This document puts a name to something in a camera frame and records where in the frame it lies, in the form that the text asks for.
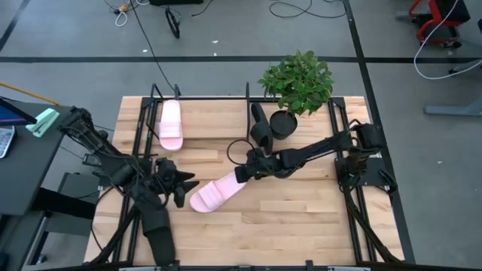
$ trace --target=gray floor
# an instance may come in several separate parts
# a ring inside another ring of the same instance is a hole
[[[110,0],[113,5],[122,1]],[[413,57],[418,50],[416,29],[395,20],[411,0],[351,0],[365,56]],[[482,35],[475,23],[482,3],[465,0],[472,20],[460,28],[464,46],[452,56],[482,56]],[[0,33],[6,30],[20,0],[0,1]],[[345,17],[327,20],[303,15],[284,20],[268,11],[269,0],[214,0],[198,17],[189,14],[204,5],[175,8],[182,12],[182,38],[175,40],[163,10],[145,6],[137,11],[158,56],[278,56],[314,50],[319,56],[355,56]],[[308,1],[296,2],[306,5]],[[335,15],[340,3],[313,2],[313,11]],[[290,10],[280,8],[289,14]],[[149,56],[148,45],[132,12],[125,27],[114,25],[115,15],[102,0],[31,0],[0,56]],[[424,57],[447,57],[438,46]],[[167,77],[184,95],[242,95],[268,62],[161,63]],[[357,63],[330,62],[334,94],[364,96]],[[445,75],[451,65],[420,65],[428,75]],[[402,204],[417,263],[482,268],[479,227],[482,158],[477,118],[437,117],[423,113],[424,105],[463,105],[481,96],[480,71],[444,81],[427,81],[409,64],[368,64],[368,71],[399,183]],[[121,97],[147,94],[153,82],[169,88],[154,63],[0,63],[0,81],[48,96],[66,105],[87,108],[96,124],[114,128]],[[33,99],[0,89],[0,96]],[[63,146],[82,155],[70,139]],[[60,150],[44,186],[56,189],[64,172],[88,173],[80,160]],[[47,240],[47,268],[80,264],[87,238],[56,235]]]

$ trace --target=pink slipper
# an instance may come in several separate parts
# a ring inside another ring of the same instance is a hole
[[[163,102],[159,123],[160,145],[168,151],[179,151],[182,147],[181,105],[179,101]]]
[[[234,194],[238,193],[247,182],[238,184],[234,172],[210,181],[191,196],[191,207],[198,212],[212,212],[223,205]]]

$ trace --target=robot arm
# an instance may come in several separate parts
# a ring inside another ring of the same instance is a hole
[[[166,266],[174,262],[175,248],[169,214],[165,207],[171,193],[174,193],[177,207],[184,206],[185,194],[199,184],[198,181],[187,181],[193,178],[194,174],[180,172],[173,161],[160,158],[156,160],[156,172],[151,175],[151,163],[142,167],[145,162],[143,159],[122,154],[107,141],[106,132],[97,132],[94,129],[90,113],[82,108],[72,108],[60,124],[59,131],[95,155],[102,164],[103,174],[110,179],[117,191],[134,200],[134,206],[111,241],[91,263],[104,263],[108,259],[130,221],[139,214],[156,264]],[[160,194],[165,195],[164,202],[161,202],[158,196]]]
[[[372,124],[360,124],[353,126],[349,131],[342,131],[330,138],[311,144],[301,149],[286,149],[273,152],[273,155],[265,157],[260,148],[248,151],[246,164],[235,168],[238,183],[247,182],[250,178],[256,180],[274,176],[287,178],[302,168],[306,162],[334,153],[335,151],[347,151],[346,172],[347,178],[340,180],[340,190],[346,197],[346,206],[353,217],[358,221],[370,241],[380,253],[385,262],[400,263],[387,247],[383,245],[370,224],[363,218],[358,207],[353,201],[350,187],[355,185],[367,171],[367,158],[377,154],[384,146],[380,139],[377,128]]]

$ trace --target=wooden table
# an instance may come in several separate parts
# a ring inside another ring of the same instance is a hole
[[[126,154],[133,149],[141,101],[140,96],[124,97],[120,107],[113,144]],[[363,97],[345,97],[345,101],[349,120],[356,118],[369,122]],[[234,165],[226,157],[226,148],[233,139],[210,137],[236,138],[241,132],[239,137],[245,136],[246,102],[235,101],[232,105],[216,100],[181,103],[183,130],[187,137],[183,148],[178,152],[167,152],[154,140],[152,153],[174,160],[179,170],[195,173],[195,179],[201,181],[197,190],[233,171]],[[264,103],[263,108],[268,118],[278,110],[276,103]],[[161,108],[158,109],[158,120],[160,113]],[[192,117],[202,121],[192,121]],[[230,129],[224,129],[226,134],[217,130],[230,125]],[[146,135],[147,128],[144,128],[139,153],[145,148]],[[328,107],[323,106],[310,117],[298,117],[297,130],[286,140],[275,140],[274,149],[302,148],[332,135]],[[249,146],[242,143],[234,145],[231,156],[244,163],[248,149]],[[388,195],[375,187],[364,187],[363,190],[371,226],[390,251],[403,258]],[[251,180],[213,213],[195,212],[189,206],[191,194],[188,194],[183,209],[177,209],[172,200],[168,205],[177,259],[182,266],[301,266],[305,260],[313,260],[315,265],[355,264],[346,206],[334,170],[334,154],[307,163],[289,179]],[[93,230],[101,245],[106,244],[117,229],[121,203],[121,196],[113,190],[97,206]],[[367,260],[365,238],[361,229],[358,232]],[[121,260],[127,258],[129,235],[130,229],[124,236]],[[85,260],[93,259],[98,253],[91,236]],[[134,265],[155,265],[141,228]]]

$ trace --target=black metal frame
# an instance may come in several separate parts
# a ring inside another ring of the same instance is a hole
[[[157,91],[159,97],[153,97],[154,91]],[[139,120],[137,123],[137,130],[136,135],[134,138],[133,144],[133,155],[137,157],[142,155],[144,158],[149,159],[151,157],[151,147],[152,147],[152,140],[153,140],[153,127],[155,125],[156,120],[156,113],[158,109],[159,103],[167,99],[178,99],[178,100],[246,100],[246,104],[249,109],[249,105],[251,102],[278,102],[279,100],[276,98],[267,98],[267,97],[250,97],[249,95],[249,84],[246,84],[246,96],[234,96],[234,97],[182,97],[180,91],[178,90],[177,86],[175,86],[175,97],[164,98],[163,95],[160,93],[159,89],[157,88],[156,84],[152,85],[151,88],[151,96],[145,97],[142,99],[141,102],[141,109],[139,112]],[[331,128],[333,132],[338,131],[338,123],[335,114],[335,108],[339,108],[340,116],[343,124],[343,129],[349,128],[348,123],[348,116],[346,113],[346,107],[343,97],[334,97],[331,98],[328,102],[328,111],[330,113],[330,120],[331,120]],[[142,136],[142,130],[144,126],[144,120],[147,118],[146,126],[149,128],[147,141],[145,146],[145,152],[143,154],[139,154],[139,146]],[[249,120],[247,124],[247,130],[249,135]],[[337,159],[335,159],[335,163],[343,158],[342,152],[337,152]],[[151,168],[151,163],[149,165],[143,165],[146,167]],[[377,182],[370,183],[367,185],[378,185]],[[356,186],[355,191],[357,193],[357,200],[358,205],[360,208],[361,216],[368,221],[368,214],[366,211],[365,205],[365,197],[363,195],[362,190],[363,184],[359,184]],[[345,196],[345,202],[348,202],[347,194],[343,193]],[[404,252],[404,255],[409,254],[413,256],[413,251],[411,246],[407,246],[410,244],[410,240],[403,240],[404,236],[408,238],[408,235],[402,234],[400,229],[407,230],[407,225],[405,224],[403,209],[401,208],[400,196],[398,192],[391,193],[390,199],[392,203],[392,210],[395,216],[395,223],[397,224],[397,229],[399,233],[399,238],[401,240],[401,246]],[[129,199],[128,197],[124,198],[123,206],[120,212],[120,219],[119,225],[121,224],[124,219],[126,219],[127,212],[129,211]],[[442,270],[453,270],[453,271],[471,271],[471,270],[478,270],[479,269],[465,269],[465,268],[454,268],[454,267],[444,267],[444,266],[422,266],[416,265],[413,260],[407,260],[405,256],[405,261],[403,263],[380,263],[376,262],[376,252],[373,244],[370,242],[369,238],[365,234],[365,238],[368,244],[368,255],[369,261],[364,261],[362,259],[362,250],[360,248],[360,242],[358,237],[358,229],[356,227],[355,218],[353,215],[348,211],[347,208],[347,215],[349,219],[349,230],[350,235],[352,237],[353,243],[353,252],[355,255],[355,262],[356,266],[348,266],[348,268],[353,267],[360,267],[357,270],[379,270],[379,271],[442,271]],[[120,268],[129,268],[129,267],[143,267],[143,266],[134,266],[134,254],[136,251],[136,243],[137,243],[137,236],[139,233],[139,222],[140,217],[136,216],[133,219],[133,227],[131,230],[130,240],[128,244],[128,252],[127,252],[127,260],[119,261],[120,251],[122,246],[122,239],[120,239],[117,243],[117,246],[114,250],[113,258],[110,263],[97,263],[93,265],[83,265],[83,266],[71,266],[71,267],[62,267],[56,269],[49,269],[51,271],[83,271],[83,270],[119,270]],[[304,266],[180,266],[179,261],[177,260],[171,266],[162,266],[162,267],[152,267],[151,271],[161,271],[164,270],[171,270],[171,271],[320,271],[320,270],[327,270],[327,271],[337,271],[336,266],[315,266],[312,260],[306,260],[306,265]],[[346,270],[346,266],[339,266],[339,270]]]
[[[157,91],[157,93],[159,94],[159,97],[153,97],[154,90]],[[153,86],[151,88],[151,96],[143,98],[142,102],[141,102],[142,107],[141,107],[141,111],[139,112],[139,122],[138,122],[137,130],[136,130],[136,138],[135,138],[135,141],[134,141],[133,154],[137,154],[138,151],[139,151],[139,145],[140,145],[140,140],[141,140],[140,135],[142,134],[142,130],[143,130],[143,126],[144,126],[144,119],[146,118],[146,112],[147,112],[147,117],[148,117],[148,122],[146,123],[146,126],[149,126],[152,129],[152,127],[154,127],[154,125],[155,125],[155,119],[156,119],[155,116],[156,116],[156,113],[157,113],[159,103],[162,103],[163,101],[168,100],[168,99],[200,100],[200,101],[204,101],[204,100],[234,100],[235,99],[235,100],[246,100],[248,106],[251,102],[278,102],[279,101],[279,99],[271,98],[271,97],[250,97],[249,96],[249,86],[248,86],[248,84],[246,85],[246,96],[245,97],[242,97],[242,96],[233,96],[233,97],[183,97],[183,96],[178,96],[178,97],[175,97],[175,98],[172,98],[172,97],[165,98],[165,97],[163,97],[163,95],[158,90],[157,86],[155,84],[153,84]],[[348,115],[346,113],[344,98],[343,97],[334,97],[334,98],[331,98],[330,102],[328,103],[328,111],[330,113],[331,128],[332,128],[333,132],[338,132],[338,125],[337,125],[337,118],[336,118],[336,114],[335,114],[335,107],[339,108],[339,110],[340,110],[341,121],[343,123],[343,129],[349,129],[349,127],[348,127]],[[153,134],[149,130],[148,135],[147,135],[146,146],[145,146],[145,150],[144,150],[144,157],[149,157],[151,155],[152,140],[153,140]],[[341,159],[341,158],[343,158],[343,153],[337,152],[337,159]],[[368,221],[368,213],[367,213],[367,209],[366,209],[365,196],[363,194],[362,187],[357,186],[355,188],[355,191],[356,191],[356,194],[357,194],[357,200],[358,200],[358,206],[360,208],[360,212],[361,212],[363,218]],[[390,199],[391,199],[392,202],[394,202],[394,196],[391,196]],[[123,208],[121,210],[121,217],[120,217],[121,220],[124,219],[124,216],[125,216],[124,214],[127,213],[128,206],[129,205],[127,204],[127,208],[124,208],[124,205],[123,205]],[[399,206],[401,206],[401,205],[393,205],[392,204],[392,209],[393,209],[395,217],[403,218],[403,219],[395,220],[395,222],[397,224],[397,228],[401,227],[402,229],[406,229],[407,228],[406,224],[405,225],[399,225],[401,222],[405,223],[404,222],[403,209],[399,209],[398,208]],[[375,251],[375,247],[373,246],[373,244],[371,243],[371,241],[369,240],[369,238],[366,235],[365,235],[365,238],[366,238],[366,242],[367,242],[367,245],[368,245],[369,261],[368,262],[363,261],[363,257],[362,257],[362,253],[361,253],[362,249],[360,247],[360,241],[359,241],[359,237],[358,237],[358,230],[357,230],[357,227],[356,227],[355,218],[349,212],[347,212],[347,215],[348,215],[348,219],[349,219],[350,235],[352,237],[353,252],[354,252],[354,255],[355,255],[355,261],[356,261],[357,265],[359,263],[376,262],[377,261],[377,253]],[[129,252],[128,252],[127,261],[130,262],[130,263],[133,263],[133,260],[134,260],[134,253],[135,253],[135,250],[136,250],[136,240],[137,240],[138,231],[139,231],[139,218],[135,218],[135,220],[133,222],[133,228],[132,228],[132,231],[131,231],[130,242],[129,242],[129,245],[128,245],[129,246],[129,248],[128,248]],[[404,254],[405,254],[405,252],[407,252],[408,254],[413,255],[412,248],[404,246],[404,243],[406,244],[406,242],[403,242],[401,240],[402,249],[403,249]],[[406,261],[408,263],[414,263],[414,261],[409,261],[409,260],[406,260]],[[315,267],[321,268],[321,269],[326,268],[326,266],[315,266]],[[193,269],[196,269],[196,270],[199,270],[199,269],[220,270],[220,269],[225,269],[225,268],[229,269],[230,267],[229,266],[190,266],[188,268],[189,269],[193,268]],[[306,266],[270,266],[270,269],[274,269],[274,268],[292,270],[292,269],[298,269],[298,268],[306,269],[307,267]]]
[[[40,187],[31,210],[59,212],[78,218],[93,219],[96,213],[96,205]]]

